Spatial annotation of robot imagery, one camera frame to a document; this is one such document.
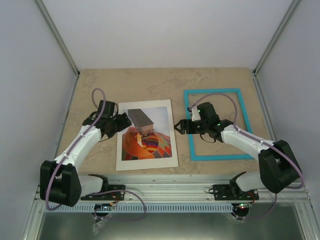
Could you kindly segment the hot air balloon photo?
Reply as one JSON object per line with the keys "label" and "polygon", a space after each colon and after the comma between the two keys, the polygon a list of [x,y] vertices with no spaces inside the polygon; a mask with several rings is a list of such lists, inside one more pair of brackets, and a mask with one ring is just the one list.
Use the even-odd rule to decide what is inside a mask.
{"label": "hot air balloon photo", "polygon": [[168,108],[135,108],[125,111],[131,126],[122,134],[122,161],[171,158]]}

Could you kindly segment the teal wooden picture frame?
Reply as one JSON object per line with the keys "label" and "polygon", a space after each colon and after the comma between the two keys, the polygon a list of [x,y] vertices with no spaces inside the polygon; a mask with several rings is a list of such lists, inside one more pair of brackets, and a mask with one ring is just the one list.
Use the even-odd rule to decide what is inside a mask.
{"label": "teal wooden picture frame", "polygon": [[[184,105],[187,108],[190,105],[189,97],[191,94],[212,94],[212,93],[221,93],[221,94],[230,94],[235,93],[237,95],[237,100],[239,101],[240,107],[237,108],[237,113],[241,112],[243,115],[246,131],[252,133],[252,127],[249,120],[248,112],[244,102],[243,95],[239,88],[208,88],[208,89],[186,89],[183,91],[184,96]],[[205,155],[196,154],[196,145],[194,140],[194,135],[188,135],[189,142],[189,151],[190,151],[190,160],[193,162],[199,161],[226,161],[226,160],[252,160],[249,154],[217,154],[217,153],[208,153]]]}

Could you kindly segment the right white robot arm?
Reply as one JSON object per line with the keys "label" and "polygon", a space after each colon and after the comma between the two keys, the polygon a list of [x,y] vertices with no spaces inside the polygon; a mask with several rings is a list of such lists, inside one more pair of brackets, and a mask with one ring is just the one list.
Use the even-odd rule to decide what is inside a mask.
{"label": "right white robot arm", "polygon": [[189,108],[190,119],[181,119],[174,129],[184,135],[209,135],[214,141],[234,146],[258,161],[258,172],[242,172],[229,181],[229,193],[236,200],[251,190],[267,189],[278,194],[297,179],[302,171],[290,145],[259,138],[228,119],[220,119],[209,102]]}

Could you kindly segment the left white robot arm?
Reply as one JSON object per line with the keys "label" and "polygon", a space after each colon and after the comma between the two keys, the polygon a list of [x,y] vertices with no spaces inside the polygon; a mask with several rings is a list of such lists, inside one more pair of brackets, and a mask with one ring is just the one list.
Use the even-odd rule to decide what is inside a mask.
{"label": "left white robot arm", "polygon": [[103,137],[110,139],[131,124],[126,113],[119,113],[116,103],[99,102],[97,110],[82,122],[79,133],[65,151],[52,161],[44,161],[40,167],[39,194],[48,210],[52,210],[49,203],[73,207],[85,196],[93,195],[99,200],[108,197],[107,177],[79,175],[78,171],[91,149]]}

